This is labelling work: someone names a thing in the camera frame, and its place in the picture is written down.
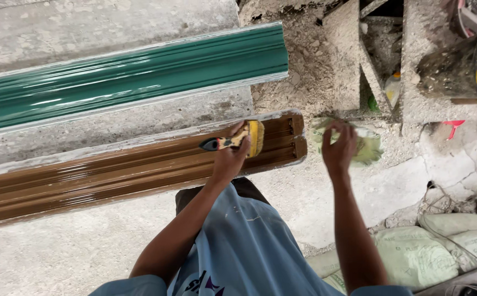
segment paintbrush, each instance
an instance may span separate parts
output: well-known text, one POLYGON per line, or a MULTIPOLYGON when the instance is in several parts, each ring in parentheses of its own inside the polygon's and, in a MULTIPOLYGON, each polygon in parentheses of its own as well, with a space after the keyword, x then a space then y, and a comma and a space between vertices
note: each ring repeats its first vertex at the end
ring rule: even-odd
POLYGON ((247 158, 257 156, 264 144, 264 125, 258 120, 246 120, 244 125, 230 138, 208 138, 204 140, 198 147, 207 151, 217 151, 227 147, 240 147, 242 140, 251 136, 251 147, 247 158))

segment hand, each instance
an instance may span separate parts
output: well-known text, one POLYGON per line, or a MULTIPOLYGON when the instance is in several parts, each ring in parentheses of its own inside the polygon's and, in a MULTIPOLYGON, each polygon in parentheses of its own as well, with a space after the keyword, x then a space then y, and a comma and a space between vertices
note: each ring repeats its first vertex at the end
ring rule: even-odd
POLYGON ((330 178, 348 174, 348 167, 357 148, 357 133, 352 125, 334 121, 323 135, 323 160, 330 178), (340 133, 339 139, 330 144, 332 130, 340 133))
MULTIPOLYGON (((233 126, 227 136, 233 136, 243 125, 244 121, 233 126)), ((239 149, 228 147, 218 150, 215 156, 215 166, 213 168, 213 176, 211 179, 216 183, 227 186, 242 168, 247 153, 249 152, 250 145, 251 137, 247 136, 242 140, 239 149)))

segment gypsum molding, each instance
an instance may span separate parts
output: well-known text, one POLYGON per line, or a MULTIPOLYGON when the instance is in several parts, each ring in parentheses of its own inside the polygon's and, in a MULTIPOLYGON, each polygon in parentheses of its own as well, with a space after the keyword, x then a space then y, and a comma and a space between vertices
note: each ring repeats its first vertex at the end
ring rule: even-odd
MULTIPOLYGON (((262 120, 263 150, 245 161, 240 175, 294 165, 306 157, 301 113, 288 110, 273 117, 262 120)), ((215 152, 197 145, 225 133, 163 133, 168 140, 0 174, 0 225, 203 185, 212 175, 215 152)))
POLYGON ((288 76, 281 22, 0 74, 0 133, 288 76))

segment green molding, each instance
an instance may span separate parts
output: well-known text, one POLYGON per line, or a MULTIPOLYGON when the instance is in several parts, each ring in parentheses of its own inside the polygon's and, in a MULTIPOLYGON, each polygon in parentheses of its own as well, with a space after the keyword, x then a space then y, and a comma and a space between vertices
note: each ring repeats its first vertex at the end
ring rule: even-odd
POLYGON ((3 73, 0 131, 280 79, 287 71, 275 22, 3 73))

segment person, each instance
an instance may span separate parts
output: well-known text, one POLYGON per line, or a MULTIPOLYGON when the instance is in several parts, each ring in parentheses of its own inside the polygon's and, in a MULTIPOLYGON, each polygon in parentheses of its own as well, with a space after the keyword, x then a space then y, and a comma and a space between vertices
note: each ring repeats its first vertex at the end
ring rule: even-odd
MULTIPOLYGON (((334 122, 322 150, 333 183, 335 242, 347 293, 412 295, 403 286, 388 286, 358 210, 348 174, 356 138, 351 125, 334 122), (330 144, 332 130, 340 137, 330 144)), ((178 192, 176 217, 145 247, 129 279, 103 284, 90 295, 343 295, 312 270, 256 187, 234 179, 249 145, 246 137, 238 150, 217 151, 212 177, 203 187, 178 192)))

